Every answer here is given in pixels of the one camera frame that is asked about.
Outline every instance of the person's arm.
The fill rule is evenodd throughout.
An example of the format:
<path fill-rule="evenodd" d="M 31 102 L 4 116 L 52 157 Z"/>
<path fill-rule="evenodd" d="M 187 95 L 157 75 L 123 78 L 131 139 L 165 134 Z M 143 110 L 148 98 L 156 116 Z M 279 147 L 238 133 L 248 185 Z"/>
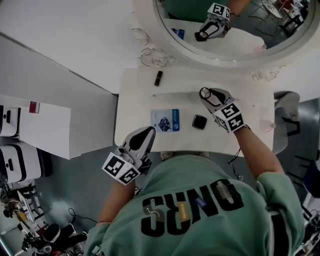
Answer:
<path fill-rule="evenodd" d="M 250 129 L 242 127 L 234 135 L 255 179 L 265 172 L 284 174 L 275 154 Z"/>
<path fill-rule="evenodd" d="M 232 13 L 240 15 L 249 3 L 250 0 L 230 0 L 227 7 L 230 9 Z M 232 13 L 230 14 L 231 21 L 236 17 L 236 15 Z"/>
<path fill-rule="evenodd" d="M 115 180 L 104 203 L 104 207 L 100 213 L 100 217 L 97 223 L 111 223 L 115 219 L 119 211 L 132 198 L 134 198 L 135 188 L 136 182 L 134 180 L 126 186 Z"/>

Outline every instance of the white table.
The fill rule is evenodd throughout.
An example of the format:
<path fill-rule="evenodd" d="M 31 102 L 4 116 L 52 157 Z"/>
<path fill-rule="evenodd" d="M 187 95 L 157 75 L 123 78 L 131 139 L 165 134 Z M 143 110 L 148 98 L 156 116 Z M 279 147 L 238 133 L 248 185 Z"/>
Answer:
<path fill-rule="evenodd" d="M 122 145 L 130 132 L 151 125 L 151 110 L 179 109 L 180 131 L 157 132 L 151 151 L 234 155 L 239 150 L 236 137 L 219 127 L 200 101 L 199 90 L 208 87 L 229 91 L 238 100 L 246 124 L 272 150 L 274 131 L 269 127 L 274 122 L 274 95 L 271 88 L 257 86 L 252 79 L 242 79 L 238 74 L 230 74 L 226 79 L 215 72 L 187 67 L 162 68 L 160 86 L 156 87 L 154 82 L 159 70 L 149 67 L 124 70 L 114 138 L 117 145 Z M 207 118 L 204 130 L 192 127 L 196 114 Z"/>
<path fill-rule="evenodd" d="M 210 53 L 239 56 L 262 51 L 265 45 L 261 37 L 234 27 L 231 27 L 224 38 L 213 38 L 198 42 L 195 38 L 195 32 L 199 32 L 202 23 L 169 18 L 164 18 L 163 22 L 167 29 L 185 30 L 183 41 Z"/>

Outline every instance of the tan patch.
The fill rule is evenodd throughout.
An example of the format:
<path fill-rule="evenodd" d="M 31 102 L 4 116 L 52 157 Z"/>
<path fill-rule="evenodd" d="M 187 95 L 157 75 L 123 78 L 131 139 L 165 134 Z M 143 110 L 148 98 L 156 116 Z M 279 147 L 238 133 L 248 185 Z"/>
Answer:
<path fill-rule="evenodd" d="M 227 198 L 231 198 L 232 197 L 228 187 L 225 184 L 217 185 L 216 189 L 218 190 L 218 192 L 219 192 L 220 196 L 222 197 L 222 199 L 227 199 Z"/>
<path fill-rule="evenodd" d="M 186 222 L 190 220 L 187 203 L 185 201 L 178 202 L 178 208 L 179 208 L 180 222 Z"/>

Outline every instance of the mirror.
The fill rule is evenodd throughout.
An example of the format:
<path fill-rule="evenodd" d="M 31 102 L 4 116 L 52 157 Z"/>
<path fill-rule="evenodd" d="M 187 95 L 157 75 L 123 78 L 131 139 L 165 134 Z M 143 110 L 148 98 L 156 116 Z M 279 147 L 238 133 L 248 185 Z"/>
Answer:
<path fill-rule="evenodd" d="M 258 54 L 289 40 L 306 26 L 310 5 L 310 0 L 154 1 L 176 41 L 215 60 Z"/>

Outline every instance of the round mirror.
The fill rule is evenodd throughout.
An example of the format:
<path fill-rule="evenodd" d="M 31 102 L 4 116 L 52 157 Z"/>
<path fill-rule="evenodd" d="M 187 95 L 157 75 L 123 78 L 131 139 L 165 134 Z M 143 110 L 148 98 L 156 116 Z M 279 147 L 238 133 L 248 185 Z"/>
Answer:
<path fill-rule="evenodd" d="M 180 59 L 220 68 L 252 68 L 295 53 L 320 21 L 318 0 L 134 2 L 155 44 Z"/>

